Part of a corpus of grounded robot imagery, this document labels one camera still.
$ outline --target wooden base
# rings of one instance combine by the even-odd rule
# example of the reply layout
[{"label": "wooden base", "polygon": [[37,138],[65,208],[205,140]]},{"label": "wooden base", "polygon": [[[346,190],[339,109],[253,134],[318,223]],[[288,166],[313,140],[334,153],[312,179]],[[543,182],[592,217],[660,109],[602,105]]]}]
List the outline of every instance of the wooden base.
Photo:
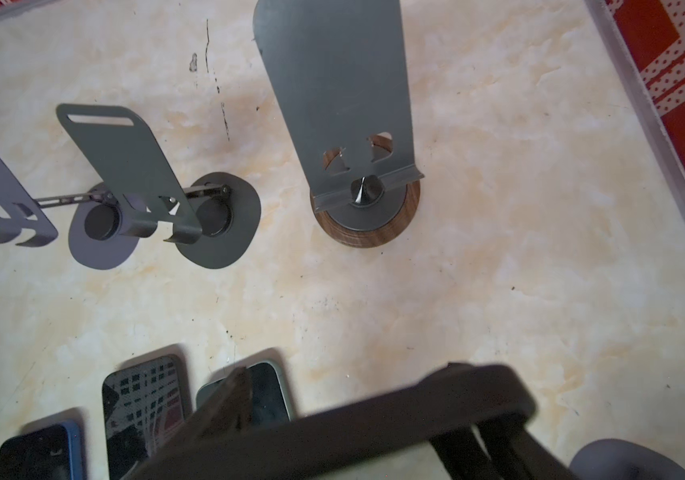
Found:
[{"label": "wooden base", "polygon": [[[349,230],[338,224],[327,212],[314,214],[318,225],[327,235],[337,240],[340,244],[354,246],[356,248],[372,248],[381,246],[400,235],[412,222],[417,212],[417,205],[420,203],[420,180],[412,182],[406,186],[406,197],[401,210],[385,225],[377,230],[369,232],[358,232]],[[313,207],[313,197],[310,197],[310,206]]]}]

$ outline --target phone stand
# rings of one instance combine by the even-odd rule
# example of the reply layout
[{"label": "phone stand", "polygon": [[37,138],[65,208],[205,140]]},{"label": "phone stand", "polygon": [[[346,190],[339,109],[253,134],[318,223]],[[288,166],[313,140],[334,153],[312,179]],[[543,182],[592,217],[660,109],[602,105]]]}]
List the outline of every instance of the phone stand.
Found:
[{"label": "phone stand", "polygon": [[423,178],[399,0],[260,0],[253,27],[318,224],[349,246],[393,240]]},{"label": "phone stand", "polygon": [[180,252],[194,264],[223,268],[238,260],[260,223],[260,197],[245,180],[215,173],[183,189],[147,124],[123,107],[61,104],[58,120],[104,182],[85,194],[33,200],[0,159],[0,244],[23,228],[19,245],[43,246],[57,229],[43,208],[78,204],[68,245],[82,265],[107,270],[123,263],[158,222],[172,223]]}]

